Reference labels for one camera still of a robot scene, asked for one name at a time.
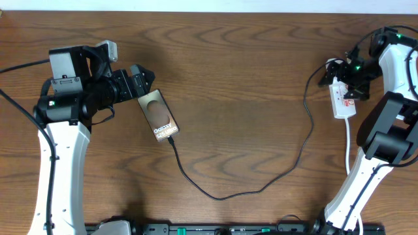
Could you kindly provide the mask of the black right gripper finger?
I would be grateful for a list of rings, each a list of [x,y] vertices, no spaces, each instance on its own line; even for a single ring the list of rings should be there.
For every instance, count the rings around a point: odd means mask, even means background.
[[[341,63],[342,63],[342,61],[340,62],[340,64],[335,65],[332,70],[326,70],[325,69],[324,76],[318,82],[319,87],[325,87],[325,86],[329,86],[329,85],[333,84],[334,77],[338,76],[338,74],[340,72]]]
[[[370,98],[370,84],[362,84],[358,86],[347,85],[347,93],[345,99],[353,99],[358,101],[367,101]]]

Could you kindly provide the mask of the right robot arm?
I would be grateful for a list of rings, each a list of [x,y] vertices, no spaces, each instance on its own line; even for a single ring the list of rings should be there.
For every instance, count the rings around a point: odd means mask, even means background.
[[[368,34],[368,60],[355,45],[345,59],[329,59],[319,86],[329,86],[334,116],[347,119],[342,108],[370,97],[370,83],[382,77],[384,95],[361,124],[354,164],[336,196],[310,234],[367,234],[361,212],[375,189],[394,168],[417,162],[417,39],[399,33],[399,25]]]

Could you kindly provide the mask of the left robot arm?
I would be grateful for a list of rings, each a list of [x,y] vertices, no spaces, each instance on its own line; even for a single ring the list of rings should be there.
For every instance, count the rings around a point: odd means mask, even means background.
[[[83,212],[84,162],[93,117],[116,103],[150,92],[155,74],[140,65],[112,70],[117,45],[49,51],[53,76],[45,81],[32,117],[39,125],[40,174],[30,234],[87,234]]]

